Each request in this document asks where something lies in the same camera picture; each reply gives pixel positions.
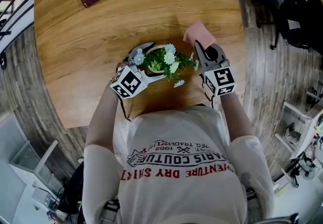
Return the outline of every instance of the black chair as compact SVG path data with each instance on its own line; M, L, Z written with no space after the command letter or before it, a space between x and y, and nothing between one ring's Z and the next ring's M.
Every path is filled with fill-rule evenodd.
M274 22L257 22L257 26L264 24L276 25L274 50L277 47L279 34L287 42L298 48L310 47L323 55L323 4L321 0L284 0L279 5L278 0L257 0L267 7L274 18ZM290 29L288 20L299 22L300 28Z

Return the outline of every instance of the person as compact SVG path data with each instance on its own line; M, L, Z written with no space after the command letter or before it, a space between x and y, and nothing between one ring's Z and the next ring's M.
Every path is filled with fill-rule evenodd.
M79 217L79 212L83 194L84 159L80 158L79 162L81 164L64 185L63 194L56 208L56 215L53 216L57 224L76 223L77 220L82 219Z
M100 223L118 198L118 223L245 223L246 189L271 217L274 190L260 141L235 93L221 96L221 114L192 106L138 116L130 124L126 164L114 156L118 96L108 84L89 125L84 150L82 207Z

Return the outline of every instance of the flower pot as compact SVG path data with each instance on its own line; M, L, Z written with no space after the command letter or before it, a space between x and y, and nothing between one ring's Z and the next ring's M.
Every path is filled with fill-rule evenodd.
M150 52L155 51L155 50L160 49L160 48L164 48L165 46L166 46L165 44L156 45L153 48L149 49L147 51L147 53L150 53ZM148 69L153 73L163 73L164 72L164 70L162 70L162 71L154 71L150 66L148 66Z

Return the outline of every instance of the wooden floor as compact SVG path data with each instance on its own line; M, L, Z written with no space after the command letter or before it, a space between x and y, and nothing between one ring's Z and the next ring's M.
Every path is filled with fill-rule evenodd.
M320 75L321 56L313 51L287 46L280 38L275 51L270 50L275 27L256 27L256 13L264 10L251 0L239 0L243 17L248 69L246 92L240 96L250 117L254 133L261 140L271 175L289 163L290 152L274 137L283 101L305 108L305 90L316 87ZM34 28L22 33L7 50L8 67L0 71L0 117L14 111L32 146L43 155L54 139L59 147L49 158L48 167L60 179L68 178L77 159L83 155L87 127L65 130L48 95L39 65ZM115 140L123 154L128 123L116 123Z

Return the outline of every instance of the white t-shirt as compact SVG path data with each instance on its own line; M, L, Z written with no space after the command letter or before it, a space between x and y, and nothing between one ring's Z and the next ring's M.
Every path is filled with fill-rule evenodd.
M83 212L98 223L118 196L122 224L242 224L245 187L255 190L263 216L273 210L273 185L259 140L231 144L221 114L206 106L137 117L124 169L108 149L84 151Z

